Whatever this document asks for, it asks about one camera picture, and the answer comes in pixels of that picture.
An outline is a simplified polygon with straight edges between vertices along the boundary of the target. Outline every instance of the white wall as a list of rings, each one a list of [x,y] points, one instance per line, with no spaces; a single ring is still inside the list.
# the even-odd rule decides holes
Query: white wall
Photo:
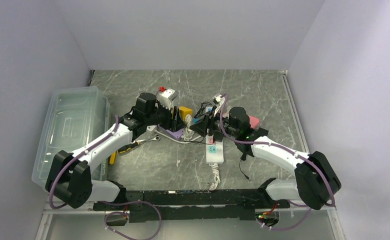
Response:
[[[56,0],[91,69],[288,69],[324,0]]]
[[[390,239],[390,0],[326,0],[289,68],[311,150],[342,182],[348,239]]]
[[[47,196],[31,173],[51,92],[88,77],[52,1],[0,1],[0,239],[35,238]]]

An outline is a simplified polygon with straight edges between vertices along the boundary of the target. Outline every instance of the marble surface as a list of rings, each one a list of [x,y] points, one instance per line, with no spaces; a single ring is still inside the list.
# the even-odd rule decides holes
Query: marble surface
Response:
[[[228,105],[240,106],[261,120],[269,137],[295,150],[302,150],[290,102],[278,71],[272,70],[97,70],[92,86],[108,98],[112,115],[127,113],[142,92],[155,93],[164,86],[178,91],[174,101],[196,112],[201,102],[212,101],[216,93],[229,93]],[[140,139],[149,135],[145,133]],[[224,164],[217,189],[257,188],[269,178],[293,178],[288,172],[264,159],[248,156],[239,170],[241,152],[224,140]],[[109,167],[108,179],[128,190],[206,190],[213,181],[205,163],[205,145],[177,144],[166,138],[147,142],[131,152],[118,155]]]

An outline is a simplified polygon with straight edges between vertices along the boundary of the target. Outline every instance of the clear plastic container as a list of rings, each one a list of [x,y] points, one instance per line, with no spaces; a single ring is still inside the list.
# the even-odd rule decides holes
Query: clear plastic container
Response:
[[[34,163],[32,180],[43,189],[53,157],[60,150],[72,152],[103,134],[110,125],[109,103],[95,86],[53,92]],[[92,173],[104,181],[105,160]]]

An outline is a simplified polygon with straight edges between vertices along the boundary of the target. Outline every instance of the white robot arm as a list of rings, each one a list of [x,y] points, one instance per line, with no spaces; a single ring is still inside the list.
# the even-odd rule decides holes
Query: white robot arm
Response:
[[[50,197],[55,195],[73,208],[86,201],[125,203],[125,187],[117,182],[91,180],[91,173],[117,149],[144,133],[147,126],[164,124],[171,128],[170,121],[176,119],[173,111],[178,112],[173,109],[174,93],[171,89],[158,96],[142,93],[131,111],[117,118],[103,135],[73,153],[57,153],[46,183]],[[225,105],[216,104],[219,108]],[[232,108],[225,119],[222,119],[222,113],[218,116],[214,112],[217,111],[205,114],[190,128],[201,136],[214,134],[218,141],[224,134],[236,143],[243,156],[268,160],[295,176],[295,179],[289,180],[271,178],[263,183],[258,192],[265,196],[268,203],[281,199],[302,200],[318,210],[330,199],[330,191],[336,193],[340,189],[339,179],[322,153],[308,154],[275,143],[267,137],[267,130],[250,128],[249,116],[242,107]]]

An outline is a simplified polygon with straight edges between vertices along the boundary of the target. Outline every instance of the yellow object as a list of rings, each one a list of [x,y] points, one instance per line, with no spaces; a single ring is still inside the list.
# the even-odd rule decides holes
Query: yellow object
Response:
[[[117,152],[115,151],[111,157],[109,158],[109,165],[113,165],[115,163],[115,156],[117,155]]]
[[[179,107],[179,114],[180,114],[180,117],[181,119],[184,121],[184,118],[187,116],[187,115],[192,115],[193,113],[193,110],[191,110],[190,108],[188,107],[185,107],[185,106],[180,106]]]
[[[128,149],[126,149],[126,150],[124,150],[124,151],[122,151],[122,152],[120,152],[120,153],[125,153],[125,152],[128,152],[129,150],[131,149],[131,147],[129,147]]]

